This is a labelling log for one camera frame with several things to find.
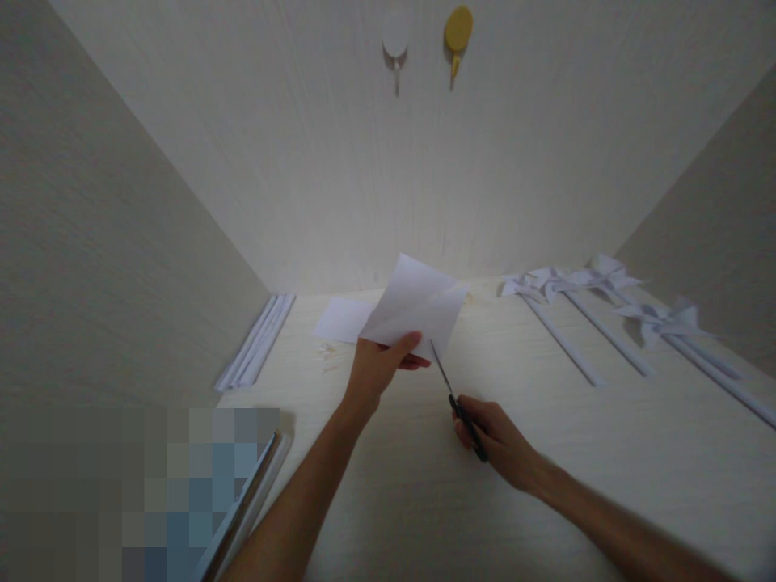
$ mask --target scissor blade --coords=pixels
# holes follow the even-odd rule
[[[434,342],[433,340],[429,340],[431,342],[431,349],[434,352],[434,358],[436,358],[436,365],[439,366],[439,371],[442,372],[442,377],[445,379],[445,384],[447,384],[447,389],[450,391],[450,396],[455,398],[455,394],[453,394],[453,387],[450,385],[450,380],[447,379],[447,374],[445,373],[445,369],[442,368],[442,363],[439,361],[439,354],[437,354],[437,349],[434,348]]]

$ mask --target left hand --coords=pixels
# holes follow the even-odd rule
[[[358,411],[372,415],[397,369],[428,368],[430,361],[410,354],[422,337],[419,331],[413,331],[392,348],[359,338],[343,405],[353,406]]]

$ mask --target wooden panel wall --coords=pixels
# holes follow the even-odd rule
[[[618,257],[666,303],[776,377],[776,68],[635,231]]]
[[[48,3],[0,45],[4,406],[212,406],[268,291]]]
[[[53,0],[270,289],[376,289],[614,253],[776,61],[761,0]]]

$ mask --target forearm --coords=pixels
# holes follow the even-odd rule
[[[340,406],[223,580],[300,580],[369,414]]]
[[[733,580],[557,466],[547,466],[533,493],[581,529],[628,580]]]

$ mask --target scissors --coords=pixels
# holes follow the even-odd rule
[[[474,441],[474,452],[477,453],[477,457],[480,461],[487,462],[487,453],[485,452],[485,447],[483,447],[483,442],[480,440],[479,434],[477,434],[477,431],[474,429],[474,423],[471,422],[471,418],[469,418],[469,415],[466,413],[463,407],[456,402],[455,396],[453,396],[453,388],[450,386],[450,380],[447,379],[445,369],[442,368],[442,363],[439,361],[439,355],[437,354],[437,349],[434,348],[433,341],[431,342],[431,349],[434,352],[436,363],[439,365],[439,371],[442,372],[442,377],[445,379],[447,389],[450,391],[450,394],[447,397],[447,399],[450,401],[450,406],[453,407],[453,412],[455,412],[455,415],[461,419],[466,428],[469,429],[469,434]]]

